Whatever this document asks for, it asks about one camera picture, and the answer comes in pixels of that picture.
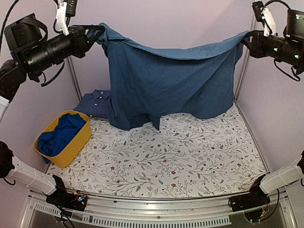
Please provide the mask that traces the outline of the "teal blue t-shirt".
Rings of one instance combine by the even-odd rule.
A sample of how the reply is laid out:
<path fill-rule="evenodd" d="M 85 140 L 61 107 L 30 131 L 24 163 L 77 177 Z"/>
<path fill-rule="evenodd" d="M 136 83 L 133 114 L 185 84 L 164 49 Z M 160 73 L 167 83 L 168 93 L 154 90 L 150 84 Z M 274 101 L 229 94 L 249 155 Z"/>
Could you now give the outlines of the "teal blue t-shirt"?
<path fill-rule="evenodd" d="M 188 49 L 157 49 L 136 43 L 104 23 L 97 43 L 108 59 L 112 126 L 131 130 L 161 117 L 186 113 L 210 119 L 234 101 L 234 72 L 242 56 L 241 32 L 217 43 Z"/>

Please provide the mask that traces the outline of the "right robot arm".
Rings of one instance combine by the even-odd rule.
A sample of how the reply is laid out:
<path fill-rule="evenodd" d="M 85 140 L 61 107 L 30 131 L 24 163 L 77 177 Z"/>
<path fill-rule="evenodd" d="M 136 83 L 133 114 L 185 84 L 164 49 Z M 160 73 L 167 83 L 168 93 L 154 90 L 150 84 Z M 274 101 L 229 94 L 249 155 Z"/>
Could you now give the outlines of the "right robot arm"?
<path fill-rule="evenodd" d="M 270 173 L 264 193 L 304 177 L 304 80 L 290 79 L 291 66 L 273 58 L 251 58 L 238 100 Z"/>

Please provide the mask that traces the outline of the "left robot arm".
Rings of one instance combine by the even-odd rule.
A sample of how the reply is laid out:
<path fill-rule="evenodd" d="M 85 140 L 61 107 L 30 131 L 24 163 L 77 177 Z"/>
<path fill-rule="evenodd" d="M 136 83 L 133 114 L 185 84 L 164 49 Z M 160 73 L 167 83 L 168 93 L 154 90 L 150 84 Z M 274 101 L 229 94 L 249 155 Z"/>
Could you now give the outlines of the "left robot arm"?
<path fill-rule="evenodd" d="M 14 1 L 2 24 L 0 37 L 5 38 L 12 59 L 0 68 L 0 115 L 3 116 L 20 85 L 27 79 L 39 82 L 39 77 L 53 65 L 64 65 L 69 56 L 83 58 L 93 44 L 104 33 L 99 25 L 68 26 L 76 14 L 77 1 L 57 0 L 53 29 L 57 36 L 48 38 L 45 24 L 36 19 L 34 13 L 7 25 L 9 14 L 17 5 Z M 62 179 L 46 174 L 23 163 L 14 156 L 6 143 L 0 143 L 0 177 L 13 179 L 41 191 L 60 206 L 71 201 Z"/>

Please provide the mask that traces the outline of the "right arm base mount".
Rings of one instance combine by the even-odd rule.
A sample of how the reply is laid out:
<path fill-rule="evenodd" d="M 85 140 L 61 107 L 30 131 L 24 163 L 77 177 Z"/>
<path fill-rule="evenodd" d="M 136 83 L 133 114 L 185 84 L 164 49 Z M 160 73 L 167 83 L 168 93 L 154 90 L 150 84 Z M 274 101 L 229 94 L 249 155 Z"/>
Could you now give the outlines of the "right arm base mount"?
<path fill-rule="evenodd" d="M 228 205 L 232 211 L 241 211 L 252 209 L 258 206 L 266 206 L 265 209 L 259 209 L 257 212 L 246 212 L 245 218 L 251 223 L 261 222 L 268 210 L 270 198 L 267 193 L 264 193 L 260 188 L 260 182 L 265 177 L 265 174 L 258 177 L 249 189 L 249 193 L 240 196 L 230 197 Z"/>

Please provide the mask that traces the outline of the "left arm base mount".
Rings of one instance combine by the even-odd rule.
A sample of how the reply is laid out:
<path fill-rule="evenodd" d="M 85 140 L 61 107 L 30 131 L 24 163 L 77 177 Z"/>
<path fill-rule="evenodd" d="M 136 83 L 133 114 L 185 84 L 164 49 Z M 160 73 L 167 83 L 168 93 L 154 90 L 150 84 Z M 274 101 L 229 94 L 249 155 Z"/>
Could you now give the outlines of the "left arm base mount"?
<path fill-rule="evenodd" d="M 73 193 L 67 192 L 62 179 L 56 175 L 53 175 L 52 177 L 55 180 L 56 189 L 55 192 L 47 195 L 46 202 L 60 208 L 85 211 L 87 204 L 87 195 L 81 193 L 79 190 Z"/>

